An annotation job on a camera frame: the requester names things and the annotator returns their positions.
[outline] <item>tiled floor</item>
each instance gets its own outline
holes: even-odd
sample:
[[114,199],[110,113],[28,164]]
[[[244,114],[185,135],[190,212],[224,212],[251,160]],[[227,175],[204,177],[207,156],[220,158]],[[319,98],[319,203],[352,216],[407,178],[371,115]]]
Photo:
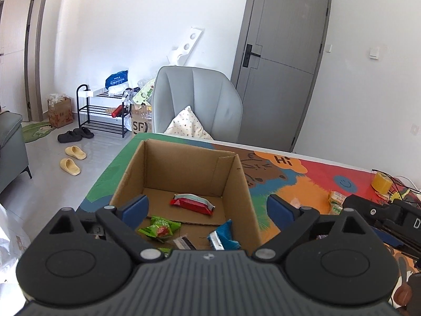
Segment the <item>tiled floor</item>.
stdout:
[[[76,209],[80,205],[101,173],[131,139],[129,132],[122,139],[117,134],[93,131],[92,139],[69,144],[57,141],[58,134],[76,127],[77,122],[73,122],[26,144],[33,179],[23,173],[0,193],[0,204],[13,213],[31,240],[60,208]],[[64,172],[59,165],[62,158],[68,157],[64,149],[72,145],[87,154],[84,160],[73,158],[81,168],[77,176]]]

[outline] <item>white pillow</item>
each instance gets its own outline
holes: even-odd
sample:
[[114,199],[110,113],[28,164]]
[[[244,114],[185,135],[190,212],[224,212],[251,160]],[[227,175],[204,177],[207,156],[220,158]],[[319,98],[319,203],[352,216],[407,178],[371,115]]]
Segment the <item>white pillow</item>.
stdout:
[[190,136],[193,138],[213,140],[202,124],[193,113],[192,108],[187,106],[171,121],[164,134]]

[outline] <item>cardboard box with printing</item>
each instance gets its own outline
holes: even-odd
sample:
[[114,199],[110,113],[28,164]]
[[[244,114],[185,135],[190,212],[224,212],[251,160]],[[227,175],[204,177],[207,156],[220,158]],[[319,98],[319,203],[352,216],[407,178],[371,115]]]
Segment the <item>cardboard box with printing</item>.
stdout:
[[72,100],[68,97],[56,103],[48,100],[48,120],[56,128],[72,123]]
[[[171,206],[171,199],[179,193],[206,198],[215,206],[213,214]],[[174,237],[187,234],[196,249],[210,249],[208,234],[228,219],[232,220],[233,238],[242,249],[251,254],[262,244],[243,167],[233,152],[153,139],[142,141],[110,204],[120,207],[142,194],[149,200],[148,216],[181,222]],[[139,226],[149,225],[148,218]]]
[[134,104],[131,110],[132,135],[152,132],[152,107]]

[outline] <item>yellow slipper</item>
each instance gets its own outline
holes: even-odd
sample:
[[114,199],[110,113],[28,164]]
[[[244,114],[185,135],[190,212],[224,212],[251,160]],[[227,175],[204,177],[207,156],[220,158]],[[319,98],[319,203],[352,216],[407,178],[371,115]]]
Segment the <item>yellow slipper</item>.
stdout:
[[60,160],[60,167],[73,176],[81,173],[81,169],[79,169],[74,161],[70,158],[63,158]]
[[64,151],[66,152],[67,155],[69,155],[70,157],[75,157],[76,159],[82,160],[86,158],[86,153],[83,152],[77,146],[66,147]]

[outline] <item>gray armchair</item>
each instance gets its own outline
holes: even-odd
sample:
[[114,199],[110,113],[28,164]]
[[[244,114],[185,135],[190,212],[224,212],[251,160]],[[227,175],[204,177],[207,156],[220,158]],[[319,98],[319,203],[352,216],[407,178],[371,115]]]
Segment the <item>gray armchair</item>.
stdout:
[[152,97],[152,126],[164,133],[187,106],[205,131],[219,141],[237,142],[243,106],[230,80],[221,72],[187,66],[164,66]]
[[19,114],[0,114],[0,192],[24,171],[32,178],[21,122]]

